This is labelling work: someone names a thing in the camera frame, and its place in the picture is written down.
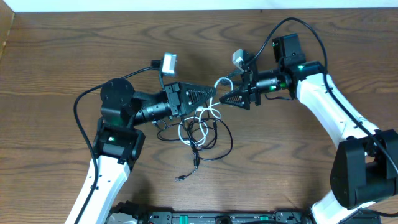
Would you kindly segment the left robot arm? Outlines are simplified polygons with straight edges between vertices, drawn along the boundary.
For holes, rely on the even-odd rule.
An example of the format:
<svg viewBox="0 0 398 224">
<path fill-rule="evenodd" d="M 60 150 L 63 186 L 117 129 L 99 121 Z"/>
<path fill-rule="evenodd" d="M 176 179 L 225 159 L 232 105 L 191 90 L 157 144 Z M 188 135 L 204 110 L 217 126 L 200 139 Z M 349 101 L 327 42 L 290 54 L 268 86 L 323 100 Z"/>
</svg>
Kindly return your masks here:
<svg viewBox="0 0 398 224">
<path fill-rule="evenodd" d="M 145 135 L 136 127 L 164 118 L 181 118 L 216 95 L 213 86 L 174 82 L 160 92 L 135 91 L 125 78 L 99 86 L 101 117 L 88 144 L 88 173 L 67 223 L 104 223 L 111 206 L 138 160 Z"/>
</svg>

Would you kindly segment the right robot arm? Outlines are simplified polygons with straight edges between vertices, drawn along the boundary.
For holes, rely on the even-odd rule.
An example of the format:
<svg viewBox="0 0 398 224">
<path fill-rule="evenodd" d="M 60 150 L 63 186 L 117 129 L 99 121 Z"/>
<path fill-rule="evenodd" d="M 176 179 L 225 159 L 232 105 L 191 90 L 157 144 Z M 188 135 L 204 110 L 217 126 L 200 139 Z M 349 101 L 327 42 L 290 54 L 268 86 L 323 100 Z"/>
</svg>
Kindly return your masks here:
<svg viewBox="0 0 398 224">
<path fill-rule="evenodd" d="M 249 109 L 261 97 L 287 90 L 319 120 L 336 147 L 330 191 L 301 216 L 302 223 L 371 223 L 381 212 L 370 206 L 397 195 L 397 133 L 380 130 L 336 89 L 326 68 L 309 62 L 297 34 L 272 41 L 277 68 L 259 71 L 243 49 L 232 61 L 241 80 L 221 103 Z"/>
</svg>

